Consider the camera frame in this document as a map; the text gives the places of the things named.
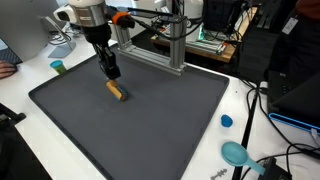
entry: light blue spoon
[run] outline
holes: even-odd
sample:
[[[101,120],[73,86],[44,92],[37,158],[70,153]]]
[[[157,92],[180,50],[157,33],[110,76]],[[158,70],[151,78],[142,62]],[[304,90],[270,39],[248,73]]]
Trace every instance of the light blue spoon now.
[[[226,142],[221,147],[222,158],[230,165],[240,167],[247,165],[263,175],[265,168],[250,159],[247,150],[236,142]]]

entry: desk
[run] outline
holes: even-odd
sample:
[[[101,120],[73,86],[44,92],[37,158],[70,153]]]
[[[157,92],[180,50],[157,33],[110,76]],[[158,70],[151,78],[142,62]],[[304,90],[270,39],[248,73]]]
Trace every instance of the desk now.
[[[267,87],[267,83],[263,82],[261,87]],[[267,110],[267,96],[262,95],[262,106]],[[285,125],[283,123],[273,121],[280,131],[293,143],[308,144],[317,147],[310,133]],[[253,119],[251,135],[249,138],[248,152],[253,160],[258,160],[263,157],[283,154],[286,152],[288,143],[272,127],[271,123],[265,117],[257,104],[256,112]],[[295,148],[291,148],[290,152],[295,152]],[[276,158],[277,165],[287,170],[285,156]],[[293,175],[293,180],[300,179],[319,179],[320,176],[320,161],[317,161],[303,154],[290,155],[290,170]],[[256,180],[257,173],[250,171],[246,179]]]
[[[248,11],[248,15],[249,16],[246,16],[243,19],[243,21],[242,21],[242,23],[240,25],[240,28],[239,28],[239,33],[242,36],[244,36],[245,32],[247,31],[247,29],[248,29],[248,27],[250,25],[249,22],[251,22],[251,20],[255,16],[256,12],[257,12],[257,8],[256,7],[251,8]],[[157,37],[157,36],[151,37],[151,42],[154,43],[154,44],[161,45],[161,46],[170,46],[170,43],[169,43],[168,40],[165,40],[165,39]],[[231,45],[229,45],[222,52],[221,55],[217,55],[214,52],[205,51],[204,49],[201,49],[200,47],[199,48],[195,48],[194,46],[188,46],[188,41],[187,41],[186,42],[186,52],[192,53],[192,54],[196,54],[196,55],[199,55],[199,56],[203,56],[203,57],[207,57],[207,58],[210,58],[210,59],[214,59],[214,60],[217,60],[217,61],[222,61],[222,62],[225,62],[225,63],[229,63],[231,61],[234,53],[236,52],[236,48],[231,46]]]
[[[75,50],[63,59],[68,69],[95,54],[83,36],[75,41]],[[13,76],[0,80],[0,102],[17,113],[24,112],[27,115],[16,128],[53,179],[105,179],[28,97],[29,91],[57,75],[49,66],[54,59],[47,58],[53,49],[53,46],[48,45],[36,57],[20,64],[19,71]],[[221,158],[220,147],[225,141],[240,143],[242,140],[248,117],[245,101],[248,88],[240,80],[229,78],[230,84],[182,177],[183,180],[208,180],[224,168],[228,172],[223,179],[232,177],[234,168]],[[234,124],[230,128],[221,126],[220,117],[223,114],[233,118]]]

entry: person's hand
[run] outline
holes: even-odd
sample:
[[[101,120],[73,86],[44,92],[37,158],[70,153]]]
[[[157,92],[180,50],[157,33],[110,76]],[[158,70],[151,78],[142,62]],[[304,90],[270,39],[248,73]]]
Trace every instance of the person's hand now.
[[[16,72],[16,68],[13,64],[0,60],[0,79],[11,76]]]

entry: gray rubber mat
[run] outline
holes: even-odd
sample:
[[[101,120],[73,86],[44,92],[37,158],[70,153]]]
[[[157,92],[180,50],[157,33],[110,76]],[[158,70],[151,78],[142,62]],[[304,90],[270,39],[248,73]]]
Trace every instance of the gray rubber mat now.
[[[178,77],[120,55],[117,61],[126,102],[105,87],[96,56],[29,96],[107,179],[180,179],[229,79],[191,67]]]

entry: blue bottle cap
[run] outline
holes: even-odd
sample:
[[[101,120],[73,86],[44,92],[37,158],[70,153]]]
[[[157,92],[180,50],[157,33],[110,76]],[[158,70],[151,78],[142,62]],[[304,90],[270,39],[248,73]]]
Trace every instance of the blue bottle cap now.
[[[62,63],[61,60],[56,60],[56,61],[53,61],[53,62],[50,64],[50,66],[51,66],[52,68],[57,68],[57,67],[61,66],[62,64],[63,64],[63,63]]]
[[[223,127],[230,127],[233,124],[233,120],[228,115],[221,116],[221,124]]]

